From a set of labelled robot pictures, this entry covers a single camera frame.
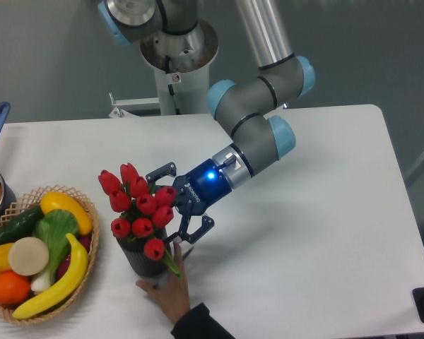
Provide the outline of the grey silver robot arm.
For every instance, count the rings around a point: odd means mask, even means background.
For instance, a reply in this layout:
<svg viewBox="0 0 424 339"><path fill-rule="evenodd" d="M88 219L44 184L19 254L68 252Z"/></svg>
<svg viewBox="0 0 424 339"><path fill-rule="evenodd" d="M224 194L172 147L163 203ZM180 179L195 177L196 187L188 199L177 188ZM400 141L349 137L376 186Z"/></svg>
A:
<svg viewBox="0 0 424 339"><path fill-rule="evenodd" d="M238 1L237 9L260 72L243 86L229 80L209 83L218 37L199 18L196 1L98 4L117 43L140 44L154 72L161 114L209 113L232 141L182 176L176 175L172 163L147 176L150 183L167 175L175 177L182 219L171 240L195 243L214 224L205 216L210 206L295 147L291 127L272 111L304 95L315 83L310 62L290 46L275 1Z"/></svg>

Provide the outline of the person's hand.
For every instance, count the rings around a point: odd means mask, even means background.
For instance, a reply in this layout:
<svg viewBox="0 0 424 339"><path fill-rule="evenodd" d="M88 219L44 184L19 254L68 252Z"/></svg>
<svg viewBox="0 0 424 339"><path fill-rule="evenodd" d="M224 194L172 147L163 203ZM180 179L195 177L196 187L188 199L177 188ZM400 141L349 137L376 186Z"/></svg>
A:
<svg viewBox="0 0 424 339"><path fill-rule="evenodd" d="M166 317L176 324L190 309L190 298L187 277L184 271L181 246L174 243L174 261L180 269L180 276L171 274L159 287L137 280L136 286L146 292L152 300L160 307Z"/></svg>

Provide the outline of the dark sleeved forearm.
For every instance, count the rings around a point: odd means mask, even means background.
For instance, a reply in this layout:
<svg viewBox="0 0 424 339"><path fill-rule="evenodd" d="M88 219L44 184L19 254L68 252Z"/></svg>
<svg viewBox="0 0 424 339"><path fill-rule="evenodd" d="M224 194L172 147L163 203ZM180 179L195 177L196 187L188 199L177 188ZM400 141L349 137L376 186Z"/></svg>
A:
<svg viewBox="0 0 424 339"><path fill-rule="evenodd" d="M210 310L204 303L198 304L182 316L170 333L176 339L234 338L210 315Z"/></svg>

